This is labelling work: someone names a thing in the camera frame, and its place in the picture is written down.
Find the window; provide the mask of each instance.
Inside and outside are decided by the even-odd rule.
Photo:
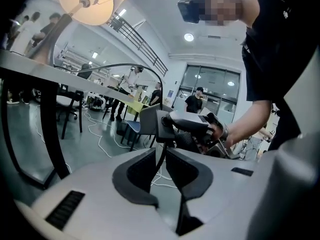
[[[185,100],[202,87],[202,109],[219,117],[225,124],[233,121],[239,94],[240,74],[221,68],[189,65],[185,70],[179,92],[174,101],[174,109],[184,111]]]
[[[188,66],[183,77],[182,86],[194,87],[199,75],[199,66]]]

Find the person in black shirt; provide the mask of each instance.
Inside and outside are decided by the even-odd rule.
[[[91,68],[92,68],[91,65],[88,64],[88,63],[85,63],[85,64],[83,64],[83,65],[81,66],[81,70],[88,70],[88,69],[91,69]],[[80,72],[77,74],[77,76],[80,77],[80,78],[88,79],[88,78],[91,76],[91,74],[92,74],[92,71],[81,72],[81,70],[80,70]]]
[[[200,99],[200,96],[202,96],[203,92],[204,89],[202,87],[198,87],[196,89],[195,95],[189,96],[185,100],[184,111],[197,114],[202,107],[202,100]]]
[[[269,119],[272,103],[281,110],[281,117],[269,150],[278,149],[282,143],[300,134],[284,96],[304,71],[318,45],[317,38],[298,34],[318,37],[317,24],[302,21],[318,14],[315,11],[318,6],[314,6],[316,1],[189,1],[196,5],[192,7],[192,13],[197,13],[198,21],[211,26],[241,21],[247,26],[242,58],[246,69],[247,101],[252,101],[252,106],[229,125],[227,147],[258,132]],[[218,138],[221,133],[216,130],[214,137]]]
[[[156,105],[160,103],[160,96],[161,96],[161,83],[157,82],[155,85],[155,90],[152,93],[151,99],[150,99],[150,106]]]
[[[43,29],[40,30],[40,33],[35,34],[33,36],[33,47],[36,47],[38,45],[38,43],[40,43],[45,37],[46,35],[54,28],[54,26],[58,23],[58,21],[60,20],[61,15],[57,12],[55,12],[54,14],[52,14],[49,17],[50,23],[48,25],[46,25]]]

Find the table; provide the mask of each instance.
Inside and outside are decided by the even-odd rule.
[[[59,83],[74,87],[77,90],[92,91],[126,102],[133,100],[133,98],[106,86],[7,50],[0,50],[0,58],[0,78],[5,79],[2,87],[1,120],[6,147],[15,169],[21,176],[37,187],[47,188],[55,172],[61,179],[70,174],[60,147],[56,123],[56,97]],[[6,84],[6,79],[9,78],[28,83],[28,85],[30,84],[30,86],[41,91],[41,127],[47,152],[53,165],[53,169],[43,180],[36,179],[28,174],[27,171],[22,170],[13,150],[7,118],[6,97],[8,85]]]
[[[124,117],[123,117],[123,119],[125,119],[125,116],[126,116],[128,107],[132,108],[132,109],[135,111],[135,116],[134,116],[133,121],[137,121],[138,115],[139,115],[139,113],[140,113],[140,111],[141,111],[142,109],[145,109],[145,108],[147,108],[147,107],[150,107],[149,105],[143,104],[143,103],[138,102],[138,101],[136,101],[136,100],[127,101],[127,100],[119,99],[119,101],[127,105],[127,107],[126,107],[126,109],[125,109],[125,112],[124,112]],[[106,116],[107,113],[108,113],[108,110],[106,109],[105,112],[104,112],[104,115],[103,115],[103,119],[105,118],[105,116]]]

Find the man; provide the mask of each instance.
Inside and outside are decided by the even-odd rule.
[[[46,25],[43,29],[40,30],[40,33],[37,33],[33,36],[33,47],[36,47],[38,45],[38,43],[40,43],[45,37],[46,35],[54,28],[54,26],[58,23],[58,21],[60,20],[61,15],[57,12],[55,12],[54,14],[52,14],[49,17],[49,21],[50,23],[48,25]]]
[[[12,36],[14,39],[13,45],[10,49],[11,52],[25,55],[25,51],[28,47],[32,37],[38,31],[38,25],[35,23],[40,17],[40,12],[35,12],[31,19],[22,24],[22,26]]]
[[[152,93],[151,99],[150,99],[150,106],[156,105],[160,103],[160,96],[161,96],[161,83],[157,82],[155,85],[155,90]]]
[[[77,76],[80,78],[88,79],[91,76],[92,71],[81,72],[82,70],[88,70],[88,69],[91,69],[91,65],[88,63],[83,64]]]
[[[185,100],[184,111],[198,114],[202,107],[202,100],[200,97],[202,96],[203,92],[204,89],[202,87],[198,87],[195,95],[189,96]]]
[[[198,13],[193,21],[223,26],[239,20],[247,26],[242,58],[246,69],[247,100],[252,101],[252,106],[229,125],[227,146],[258,132],[269,119],[272,103],[281,110],[281,117],[269,150],[276,150],[283,142],[299,135],[300,129],[284,95],[306,68],[317,47],[317,38],[297,34],[312,36],[317,33],[316,24],[301,22],[301,19],[313,19],[317,14],[316,7],[312,6],[316,1],[190,0],[191,5],[196,5],[190,11]]]
[[[29,16],[26,15],[22,18],[22,21],[19,23],[16,20],[11,20],[12,21],[12,27],[10,28],[10,32],[8,33],[8,40],[6,42],[6,50],[10,51],[12,45],[14,44],[15,41],[15,33],[18,31],[19,27],[22,26],[25,22],[29,20]]]
[[[134,86],[139,78],[139,74],[143,71],[144,69],[142,67],[136,66],[134,68],[134,70],[131,70],[128,75],[124,75],[121,78],[120,84],[119,84],[119,92],[122,94],[132,94],[134,92]],[[111,115],[110,115],[110,120],[114,121],[115,119],[119,122],[122,121],[121,118],[121,113],[122,110],[125,107],[125,104],[120,102],[119,108],[118,108],[118,115],[115,118],[115,112],[116,112],[116,108],[119,104],[119,100],[115,99],[112,105],[112,109],[111,109]]]
[[[95,83],[95,84],[97,84],[97,85],[100,85],[100,83],[101,83],[101,79],[100,78],[98,78],[98,80],[96,79],[96,80],[93,80],[93,82]]]

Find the balcony railing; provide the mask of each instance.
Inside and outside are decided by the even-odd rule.
[[[148,45],[143,37],[132,27],[126,20],[124,20],[118,13],[114,13],[106,23],[109,27],[113,28],[118,33],[130,41],[138,51],[147,57],[147,59],[165,76],[168,69],[162,60],[158,57],[155,51]]]

